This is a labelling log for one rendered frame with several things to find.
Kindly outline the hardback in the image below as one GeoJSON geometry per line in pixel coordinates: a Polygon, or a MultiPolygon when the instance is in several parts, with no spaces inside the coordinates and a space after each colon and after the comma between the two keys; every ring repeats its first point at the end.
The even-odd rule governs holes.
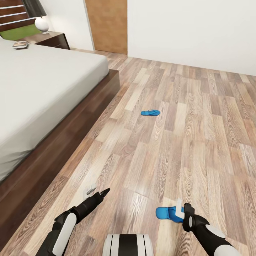
{"type": "Polygon", "coordinates": [[[13,48],[25,48],[28,45],[28,41],[15,42],[13,48]]]}

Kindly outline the sandal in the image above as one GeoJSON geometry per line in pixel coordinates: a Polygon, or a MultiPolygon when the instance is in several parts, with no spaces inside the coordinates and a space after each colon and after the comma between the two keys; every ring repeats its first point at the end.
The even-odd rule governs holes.
{"type": "Polygon", "coordinates": [[[152,111],[142,111],[142,115],[148,115],[148,116],[158,116],[160,114],[160,111],[152,110],[152,111]]]}
{"type": "MultiPolygon", "coordinates": [[[[184,207],[181,209],[184,212],[184,207]]],[[[182,222],[183,219],[176,216],[176,206],[174,207],[158,207],[156,209],[156,217],[158,219],[171,219],[174,222],[182,222]]]]}

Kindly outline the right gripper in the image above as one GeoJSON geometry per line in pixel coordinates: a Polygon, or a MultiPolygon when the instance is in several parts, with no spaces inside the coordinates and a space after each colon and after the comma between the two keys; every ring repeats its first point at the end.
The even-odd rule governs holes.
{"type": "MultiPolygon", "coordinates": [[[[182,223],[182,226],[184,229],[188,230],[188,231],[192,231],[192,229],[190,228],[190,226],[188,225],[188,222],[187,222],[187,217],[189,214],[194,214],[195,213],[195,209],[193,207],[191,207],[191,204],[189,203],[185,203],[184,205],[184,214],[185,214],[185,217],[183,219],[183,223],[182,223]]],[[[192,231],[193,232],[193,231],[192,231]]]]}

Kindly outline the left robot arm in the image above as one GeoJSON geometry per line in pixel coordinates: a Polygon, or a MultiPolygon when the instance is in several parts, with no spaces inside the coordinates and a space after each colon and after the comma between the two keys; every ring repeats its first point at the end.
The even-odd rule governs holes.
{"type": "Polygon", "coordinates": [[[64,256],[69,239],[76,224],[84,217],[88,216],[110,191],[110,188],[97,192],[93,196],[91,193],[97,188],[97,184],[89,185],[83,193],[83,202],[77,207],[60,214],[54,221],[52,231],[48,233],[43,244],[35,256],[64,256]]]}

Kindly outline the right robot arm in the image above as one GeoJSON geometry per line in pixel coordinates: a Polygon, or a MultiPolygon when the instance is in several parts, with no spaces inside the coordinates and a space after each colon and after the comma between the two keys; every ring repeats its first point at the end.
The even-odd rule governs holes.
{"type": "Polygon", "coordinates": [[[181,209],[182,200],[179,198],[176,203],[176,216],[183,219],[183,228],[193,232],[209,256],[243,256],[225,240],[224,233],[211,226],[204,217],[194,214],[195,209],[191,204],[185,203],[184,212],[181,209]]]}

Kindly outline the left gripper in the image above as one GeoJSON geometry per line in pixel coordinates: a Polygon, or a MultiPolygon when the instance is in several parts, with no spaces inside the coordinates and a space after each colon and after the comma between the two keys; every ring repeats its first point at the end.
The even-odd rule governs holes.
{"type": "Polygon", "coordinates": [[[104,197],[110,191],[110,188],[97,192],[93,196],[89,197],[87,200],[83,201],[82,204],[87,208],[87,216],[100,204],[103,202],[104,197]]]}

